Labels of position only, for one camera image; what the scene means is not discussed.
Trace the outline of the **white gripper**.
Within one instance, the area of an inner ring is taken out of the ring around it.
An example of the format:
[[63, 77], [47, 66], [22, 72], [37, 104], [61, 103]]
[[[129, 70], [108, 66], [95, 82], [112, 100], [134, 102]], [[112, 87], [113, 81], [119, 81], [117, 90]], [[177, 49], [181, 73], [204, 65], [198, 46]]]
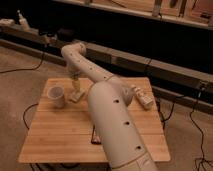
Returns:
[[80, 92], [79, 77], [80, 77], [81, 71], [74, 66], [69, 66], [68, 72], [69, 72], [69, 77], [72, 79], [72, 86], [75, 92], [79, 93]]

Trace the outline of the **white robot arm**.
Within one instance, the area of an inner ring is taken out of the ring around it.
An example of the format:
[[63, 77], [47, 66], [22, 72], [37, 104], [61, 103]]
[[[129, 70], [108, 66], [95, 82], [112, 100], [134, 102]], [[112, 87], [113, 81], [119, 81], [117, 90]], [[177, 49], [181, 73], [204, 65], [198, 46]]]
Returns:
[[111, 171], [158, 171], [128, 111], [134, 89], [85, 57], [83, 43], [61, 48], [70, 71], [84, 73], [93, 85], [87, 103]]

